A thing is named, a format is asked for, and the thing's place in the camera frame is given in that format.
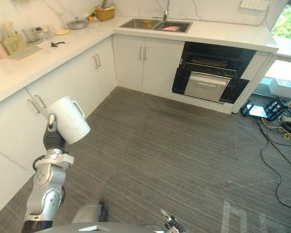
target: oven tray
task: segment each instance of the oven tray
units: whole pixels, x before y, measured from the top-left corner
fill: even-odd
[[[204,73],[204,74],[217,75],[217,76],[226,77],[226,78],[237,77],[237,71],[233,69],[211,67],[211,66],[200,65],[200,64],[190,63],[190,62],[186,62],[185,64],[183,64],[182,69]]]

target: gray carpet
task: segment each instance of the gray carpet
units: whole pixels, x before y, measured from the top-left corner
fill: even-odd
[[[262,162],[265,140],[252,118],[117,87],[87,121],[91,132],[68,147],[75,164],[54,225],[104,199],[110,221],[163,226],[165,209],[187,233],[291,232],[291,209],[275,198],[279,178]],[[278,147],[291,160],[291,147]],[[272,147],[265,160],[282,174],[278,195],[291,205],[291,166]],[[20,232],[31,186],[0,212],[0,233]]]

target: basket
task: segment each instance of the basket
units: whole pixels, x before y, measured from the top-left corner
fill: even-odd
[[[115,15],[115,9],[109,9],[109,10],[103,10],[103,11],[96,10],[96,13],[95,13],[95,16],[100,21],[107,21],[111,18],[114,18],[114,15]]]

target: oven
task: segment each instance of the oven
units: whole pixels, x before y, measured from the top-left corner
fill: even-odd
[[[249,80],[242,79],[255,50],[185,42],[172,92],[234,103]]]

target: cooking pot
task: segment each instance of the cooking pot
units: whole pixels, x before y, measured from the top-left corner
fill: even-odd
[[[88,26],[88,21],[86,19],[78,19],[76,17],[76,20],[68,22],[67,26],[71,30],[83,29]]]

